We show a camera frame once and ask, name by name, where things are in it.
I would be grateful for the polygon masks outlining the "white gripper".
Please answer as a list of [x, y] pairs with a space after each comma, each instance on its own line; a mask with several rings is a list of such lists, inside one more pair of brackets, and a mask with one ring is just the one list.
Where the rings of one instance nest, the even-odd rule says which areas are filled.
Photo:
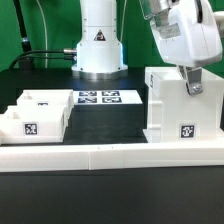
[[202, 68], [222, 58], [222, 43], [208, 0], [139, 0], [165, 63], [179, 65], [191, 96], [201, 94]]

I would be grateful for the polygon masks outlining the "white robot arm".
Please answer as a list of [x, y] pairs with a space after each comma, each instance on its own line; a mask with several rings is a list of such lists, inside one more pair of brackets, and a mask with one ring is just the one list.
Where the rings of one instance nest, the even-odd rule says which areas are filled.
[[[162, 60], [178, 67], [189, 94], [203, 91], [202, 68], [222, 59], [224, 11], [208, 0], [139, 0]], [[113, 79], [128, 69], [117, 38], [116, 0], [80, 0], [82, 38], [72, 71], [86, 79]]]

